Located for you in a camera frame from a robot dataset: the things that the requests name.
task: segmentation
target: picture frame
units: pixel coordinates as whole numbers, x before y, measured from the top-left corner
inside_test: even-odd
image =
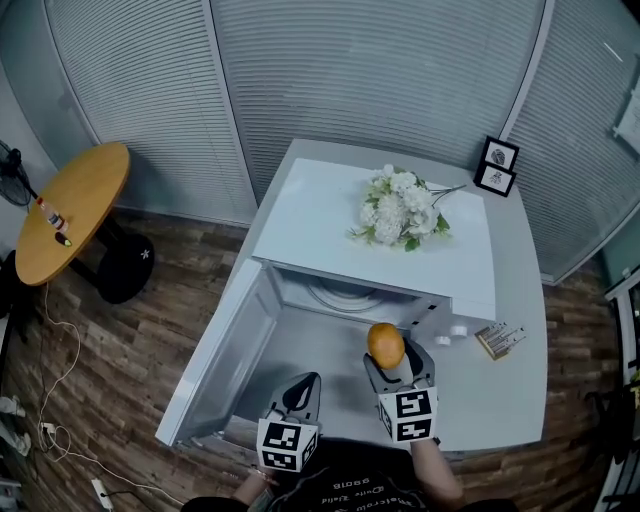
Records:
[[[516,181],[516,173],[481,162],[473,182],[477,187],[507,197]]]
[[[520,148],[518,146],[494,139],[493,137],[487,137],[484,147],[482,148],[482,158],[480,162],[493,165],[506,171],[513,171],[519,150]]]

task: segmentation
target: green leaf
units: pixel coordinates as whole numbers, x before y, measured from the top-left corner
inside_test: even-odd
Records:
[[[449,223],[445,220],[442,214],[438,215],[438,223],[436,224],[436,231],[438,233],[444,233],[445,231],[448,231],[450,227],[451,226],[449,226]]]
[[[418,247],[420,247],[420,240],[418,240],[417,238],[409,238],[409,240],[407,240],[407,243],[404,244],[404,250],[406,252],[415,251]]]

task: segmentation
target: white table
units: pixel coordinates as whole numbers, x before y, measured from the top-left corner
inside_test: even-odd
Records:
[[[451,347],[429,347],[440,398],[437,433],[445,451],[493,449],[540,440],[547,391],[546,319],[538,261],[517,186],[503,198],[476,188],[472,173],[449,165],[425,165],[424,160],[406,155],[296,139],[271,183],[230,280],[240,267],[238,262],[253,254],[258,234],[296,158],[371,169],[393,163],[440,185],[466,183],[466,191],[484,198],[494,258],[497,319],[523,326],[527,339],[496,362],[471,337]]]

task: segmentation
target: electrical cable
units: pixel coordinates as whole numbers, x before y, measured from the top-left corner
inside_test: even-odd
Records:
[[[142,503],[145,507],[147,507],[149,510],[151,510],[151,512],[156,512],[154,509],[152,509],[149,505],[147,505],[144,500],[138,496],[135,492],[133,491],[115,491],[115,492],[110,492],[109,494],[105,494],[105,493],[100,493],[100,496],[102,496],[103,498],[107,498],[109,496],[116,496],[117,494],[131,494],[131,496],[133,496],[135,499],[137,499],[140,503]]]
[[[72,327],[75,331],[76,337],[78,339],[78,351],[76,352],[76,357],[73,360],[73,364],[71,365],[71,367],[62,375],[62,377],[60,377],[59,379],[57,379],[54,383],[53,386],[51,386],[51,389],[47,392],[45,399],[44,399],[44,403],[42,404],[42,407],[40,408],[40,415],[38,417],[38,424],[37,424],[37,432],[38,432],[38,441],[40,443],[40,449],[41,451],[44,453],[45,457],[47,457],[50,461],[52,462],[59,462],[62,459],[64,459],[67,456],[72,456],[72,457],[78,457],[80,459],[84,459],[86,461],[89,462],[93,462],[94,464],[97,464],[98,466],[100,466],[104,471],[106,471],[107,473],[109,473],[110,475],[114,476],[115,478],[118,478],[124,482],[127,482],[128,484],[134,486],[134,487],[138,487],[140,489],[148,489],[151,491],[158,491],[161,492],[162,494],[164,494],[167,498],[169,498],[170,500],[174,501],[175,503],[178,503],[179,505],[184,505],[183,502],[181,502],[180,500],[174,498],[173,496],[171,496],[168,492],[166,492],[165,490],[161,489],[160,487],[155,487],[152,485],[142,485],[142,484],[136,484],[135,482],[132,482],[131,480],[120,476],[116,473],[114,473],[113,471],[107,469],[98,459],[92,459],[91,457],[87,457],[86,455],[82,455],[81,453],[76,453],[76,452],[72,452],[71,451],[71,434],[69,433],[69,431],[62,425],[58,425],[54,428],[53,432],[51,431],[47,431],[48,437],[49,437],[49,441],[51,441],[51,445],[47,445],[47,440],[44,436],[44,429],[42,427],[42,414],[44,412],[45,407],[47,406],[47,402],[49,400],[49,396],[51,396],[51,393],[53,393],[53,390],[56,388],[56,386],[58,385],[58,383],[62,382],[67,375],[69,375],[69,373],[71,373],[71,370],[73,370],[76,366],[76,363],[78,362],[78,358],[80,357],[80,349],[82,347],[82,342],[80,339],[80,331],[78,330],[78,328],[69,322],[55,322],[54,320],[51,319],[51,317],[49,316],[49,306],[48,306],[48,298],[49,298],[49,283],[47,283],[47,288],[45,291],[45,295],[44,295],[44,311],[45,311],[45,315],[47,317],[47,320],[49,320],[49,322],[51,322],[53,325],[62,325],[62,326],[68,326],[68,327]],[[64,430],[67,433],[67,447],[63,448],[62,446],[60,446],[57,443],[57,437],[58,437],[58,430]],[[57,448],[58,450],[60,450],[62,452],[62,455],[60,455],[58,458],[56,459],[52,459],[51,457],[49,457],[49,455],[47,454],[49,452],[49,450],[51,450],[52,448]]]

